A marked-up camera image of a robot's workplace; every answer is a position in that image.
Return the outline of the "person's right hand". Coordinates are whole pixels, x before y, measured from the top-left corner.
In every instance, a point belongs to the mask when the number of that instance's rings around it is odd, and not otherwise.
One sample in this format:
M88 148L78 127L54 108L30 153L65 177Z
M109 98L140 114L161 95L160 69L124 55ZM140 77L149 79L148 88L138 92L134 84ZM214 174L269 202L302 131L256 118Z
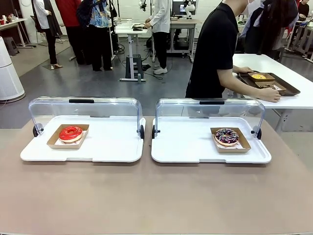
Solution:
M264 101L277 103L281 98L279 92L272 88L262 89L262 93L262 100Z

